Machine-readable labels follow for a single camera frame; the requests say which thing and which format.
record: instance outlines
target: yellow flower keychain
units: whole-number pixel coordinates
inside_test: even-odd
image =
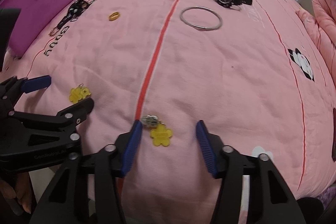
[[[80,100],[85,99],[89,95],[91,95],[89,89],[83,84],[81,84],[78,87],[72,88],[70,90],[69,101],[71,101],[73,104],[76,104]]]
[[[151,130],[151,138],[153,138],[153,144],[155,146],[170,145],[170,138],[173,136],[173,131],[168,129],[166,125],[159,122],[159,118],[155,115],[147,115],[141,118],[141,122],[154,129]]]

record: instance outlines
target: yellow flower charm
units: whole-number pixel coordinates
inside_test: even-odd
[[[166,125],[163,123],[159,123],[157,128],[151,130],[151,137],[153,138],[153,144],[155,146],[170,145],[170,137],[173,136],[173,132],[171,129],[167,129]]]
[[[79,85],[76,88],[72,88],[70,90],[70,96],[69,100],[73,103],[76,104],[80,100],[85,99],[87,96],[91,95],[89,89],[83,85]]]

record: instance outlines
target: metal ring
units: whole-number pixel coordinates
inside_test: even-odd
[[[187,10],[192,10],[192,9],[206,10],[206,11],[209,11],[209,12],[213,13],[213,14],[216,15],[217,18],[219,19],[219,24],[218,24],[217,26],[215,26],[215,27],[203,27],[203,26],[197,26],[197,25],[194,25],[194,24],[189,23],[187,20],[184,19],[184,17],[183,17],[183,13],[184,13],[185,11],[187,11]],[[218,13],[216,13],[216,12],[214,12],[213,10],[210,10],[210,9],[208,9],[208,8],[205,8],[205,7],[199,7],[199,6],[197,6],[197,7],[188,7],[188,8],[183,9],[183,10],[181,11],[181,13],[180,13],[180,19],[181,19],[182,22],[184,22],[185,24],[187,24],[187,25],[189,25],[189,26],[191,26],[191,27],[193,27],[193,28],[196,28],[196,29],[198,29],[198,30],[218,30],[218,29],[223,25],[223,20],[222,20],[222,18],[220,17],[220,15],[219,15]]]
[[[109,21],[114,21],[114,20],[118,19],[119,16],[120,16],[120,13],[114,12],[109,16]]]

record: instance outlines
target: panda print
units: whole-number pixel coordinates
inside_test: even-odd
[[[295,49],[295,52],[291,49],[288,49],[288,52],[291,59],[302,69],[304,75],[315,82],[308,59],[297,48]]]

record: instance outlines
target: pink quilt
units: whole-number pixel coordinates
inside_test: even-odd
[[[223,26],[187,26],[179,13],[189,6],[214,10]],[[65,7],[22,59],[7,54],[0,78],[51,75],[48,89],[17,104],[50,115],[71,104],[71,88],[87,86],[95,108],[79,126],[85,153],[114,143],[134,119],[157,115],[172,130],[171,143],[154,146],[144,129],[124,182],[124,211],[148,223],[209,223],[221,182],[202,159],[200,119],[239,152],[270,155],[296,198],[317,196],[335,181],[335,86],[298,8],[294,0],[231,9],[214,0],[96,0],[50,39]],[[116,11],[120,17],[109,21]],[[217,24],[201,10],[185,18]],[[92,181],[89,191],[93,197]]]

